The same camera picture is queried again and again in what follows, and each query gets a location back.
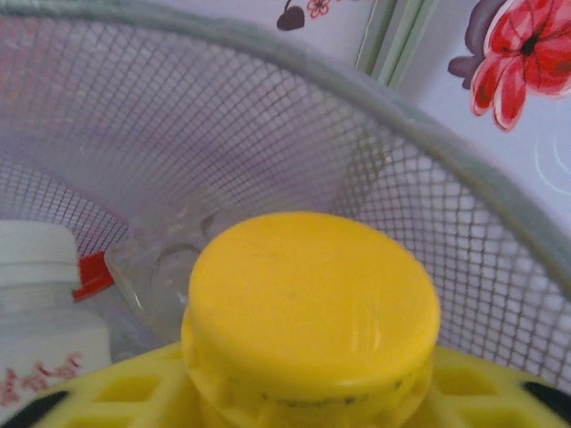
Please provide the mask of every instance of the wire mesh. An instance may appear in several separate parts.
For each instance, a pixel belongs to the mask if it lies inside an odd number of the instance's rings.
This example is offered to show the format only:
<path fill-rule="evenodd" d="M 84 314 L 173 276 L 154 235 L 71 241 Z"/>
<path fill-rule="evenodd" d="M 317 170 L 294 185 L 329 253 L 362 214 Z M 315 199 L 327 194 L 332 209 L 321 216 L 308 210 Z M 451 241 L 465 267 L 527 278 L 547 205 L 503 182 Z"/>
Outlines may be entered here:
<path fill-rule="evenodd" d="M 441 344 L 571 391 L 567 285 L 504 226 L 509 215 L 477 178 L 343 96 L 350 88 L 248 53 L 247 38 L 236 49 L 207 30 L 174 30 L 196 18 L 166 30 L 150 13 L 135 25 L 114 3 L 94 2 L 99 14 L 77 3 L 0 6 L 2 218 L 69 226 L 85 254 L 124 238 L 149 205 L 182 206 L 197 187 L 252 213 L 356 218 L 425 264 Z"/>

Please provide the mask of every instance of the yellow bottle cap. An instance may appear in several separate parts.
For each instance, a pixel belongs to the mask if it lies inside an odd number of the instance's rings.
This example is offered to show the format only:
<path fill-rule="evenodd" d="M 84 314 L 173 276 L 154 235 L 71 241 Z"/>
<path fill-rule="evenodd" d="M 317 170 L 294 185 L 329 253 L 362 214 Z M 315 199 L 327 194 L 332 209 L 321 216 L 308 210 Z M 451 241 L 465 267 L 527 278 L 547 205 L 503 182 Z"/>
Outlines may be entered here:
<path fill-rule="evenodd" d="M 399 424 L 418 404 L 405 398 L 427 387 L 434 287 L 368 226 L 310 212 L 253 218 L 208 245 L 191 284 L 190 375 L 235 426 Z"/>

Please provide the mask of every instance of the flower decal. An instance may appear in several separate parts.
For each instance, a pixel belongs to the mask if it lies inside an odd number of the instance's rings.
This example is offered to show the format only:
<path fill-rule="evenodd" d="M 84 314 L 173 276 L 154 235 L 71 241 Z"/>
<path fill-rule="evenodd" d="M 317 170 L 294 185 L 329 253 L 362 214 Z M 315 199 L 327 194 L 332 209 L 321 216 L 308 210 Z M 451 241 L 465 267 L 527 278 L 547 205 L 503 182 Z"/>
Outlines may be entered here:
<path fill-rule="evenodd" d="M 483 0 L 477 7 L 495 12 L 480 37 L 482 51 L 455 58 L 449 71 L 465 78 L 464 87 L 469 80 L 475 115 L 492 108 L 497 126 L 510 131 L 528 94 L 564 95 L 571 89 L 571 0 Z"/>
<path fill-rule="evenodd" d="M 307 3 L 307 10 L 310 11 L 310 17 L 315 20 L 319 15 L 327 15 L 330 2 L 331 0 L 310 0 Z"/>

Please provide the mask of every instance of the red petal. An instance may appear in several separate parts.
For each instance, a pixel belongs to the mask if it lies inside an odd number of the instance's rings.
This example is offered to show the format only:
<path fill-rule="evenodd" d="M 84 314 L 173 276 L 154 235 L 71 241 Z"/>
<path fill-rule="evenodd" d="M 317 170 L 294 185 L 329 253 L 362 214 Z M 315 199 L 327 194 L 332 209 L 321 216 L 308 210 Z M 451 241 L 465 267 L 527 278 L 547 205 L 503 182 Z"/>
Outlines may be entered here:
<path fill-rule="evenodd" d="M 518 51 L 533 34 L 533 21 L 529 3 L 524 0 L 514 2 L 493 25 L 489 48 L 504 55 Z"/>
<path fill-rule="evenodd" d="M 525 61 L 525 81 L 546 95 L 560 95 L 571 88 L 571 34 L 535 46 Z"/>
<path fill-rule="evenodd" d="M 567 0 L 525 0 L 527 7 L 531 11 L 534 34 L 544 28 L 546 22 L 550 19 L 553 11 L 560 7 L 561 3 Z"/>
<path fill-rule="evenodd" d="M 494 53 L 485 57 L 472 78 L 472 112 L 482 116 L 492 104 L 498 81 L 511 58 L 503 58 Z"/>
<path fill-rule="evenodd" d="M 540 26 L 542 32 L 540 40 L 558 37 L 569 30 L 571 21 L 571 2 L 569 0 L 551 0 L 549 13 Z"/>
<path fill-rule="evenodd" d="M 493 97 L 493 118 L 504 131 L 510 131 L 517 124 L 525 102 L 524 63 L 522 57 L 509 61 L 500 77 L 500 83 Z"/>

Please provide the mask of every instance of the white plastic bottle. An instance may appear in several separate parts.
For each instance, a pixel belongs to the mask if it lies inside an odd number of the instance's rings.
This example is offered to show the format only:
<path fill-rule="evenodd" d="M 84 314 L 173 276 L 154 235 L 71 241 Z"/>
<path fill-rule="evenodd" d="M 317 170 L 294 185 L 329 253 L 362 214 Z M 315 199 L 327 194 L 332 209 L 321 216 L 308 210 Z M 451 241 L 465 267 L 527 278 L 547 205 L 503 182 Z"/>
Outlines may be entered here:
<path fill-rule="evenodd" d="M 0 423 L 42 390 L 111 364 L 109 330 L 74 306 L 77 288 L 67 228 L 0 221 Z"/>

